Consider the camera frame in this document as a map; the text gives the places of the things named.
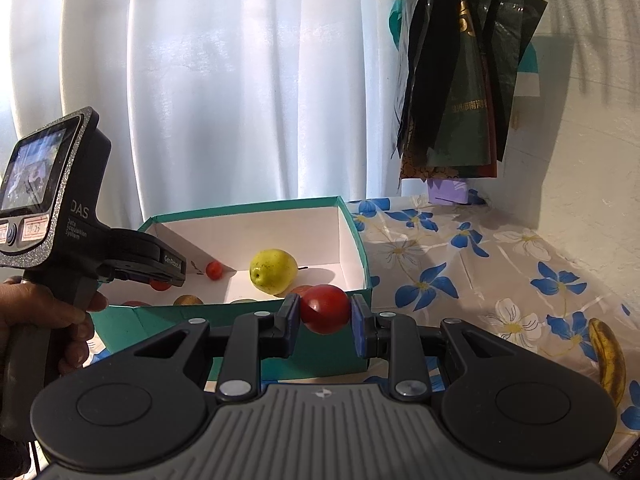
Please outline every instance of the hand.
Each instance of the hand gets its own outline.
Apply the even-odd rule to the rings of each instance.
[[[58,363],[60,374],[68,374],[89,357],[87,341],[94,336],[94,323],[84,311],[53,297],[43,285],[21,283],[20,276],[5,280],[0,285],[0,368],[9,339],[10,327],[27,323],[46,328],[66,328],[71,342]],[[87,308],[88,312],[99,312],[107,307],[107,299],[96,292]]]

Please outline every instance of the finger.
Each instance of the finger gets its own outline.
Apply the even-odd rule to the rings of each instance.
[[[96,292],[94,296],[91,298],[89,306],[87,307],[88,312],[100,312],[104,310],[109,305],[109,301],[105,298],[100,292]]]
[[[20,283],[21,281],[22,276],[11,276],[10,278],[4,280],[3,283],[5,283],[6,285],[15,285],[16,283]]]
[[[91,316],[87,314],[82,323],[71,325],[69,333],[74,341],[89,341],[95,335],[94,322]]]
[[[79,368],[89,358],[89,345],[85,341],[72,341],[65,348],[65,361]]]
[[[7,325],[35,324],[64,328],[84,321],[84,311],[53,297],[51,291],[34,283],[0,286],[0,316]]]
[[[58,371],[60,372],[60,375],[67,375],[71,372],[75,372],[76,370],[77,368],[67,363],[65,359],[60,359],[58,362]]]

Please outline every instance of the yellow pear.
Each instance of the yellow pear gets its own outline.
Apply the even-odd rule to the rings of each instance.
[[[260,251],[249,264],[251,282],[255,288],[267,294],[275,295],[284,292],[297,275],[296,260],[280,249]]]

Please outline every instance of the black plastic bag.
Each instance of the black plastic bag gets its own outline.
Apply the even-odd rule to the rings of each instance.
[[[484,25],[490,1],[418,0],[409,42],[411,45],[419,31],[417,47],[410,49],[409,54],[409,63],[416,66],[416,70],[407,85],[399,136],[405,140],[401,151],[402,178],[424,179],[434,171],[441,173],[442,168],[455,176],[458,166],[471,169],[493,165],[494,170],[489,170],[486,176],[495,175],[490,96],[487,95],[484,53],[476,36],[476,30],[481,31]],[[477,7],[476,12],[472,12],[471,5]],[[451,28],[452,6],[456,9],[455,34]],[[440,70],[441,74],[444,69],[450,71],[452,62],[453,74],[447,72],[447,78],[421,78],[429,70]],[[440,99],[438,108],[434,112],[433,106],[426,107],[431,114],[427,122],[421,116],[425,111],[423,105],[429,105],[435,95]],[[443,96],[446,96],[444,107]]]
[[[460,0],[418,0],[411,20],[398,152],[410,143],[419,164],[426,163],[435,142],[458,61],[459,5]]]
[[[538,28],[538,23],[542,19],[542,13],[545,12],[545,0],[524,0],[524,9],[522,12],[522,34],[520,36],[520,56],[518,63],[522,61],[524,51],[530,43],[533,34]]]
[[[513,91],[520,62],[523,6],[524,0],[493,0],[482,31],[487,46],[494,102],[498,160],[504,156],[509,131]]]

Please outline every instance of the screw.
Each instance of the screw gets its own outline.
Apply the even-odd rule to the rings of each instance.
[[[400,381],[396,384],[396,392],[398,392],[403,397],[418,397],[424,394],[427,391],[427,385],[422,381]]]
[[[227,397],[239,397],[251,391],[251,385],[247,381],[233,379],[220,384],[218,390]]]

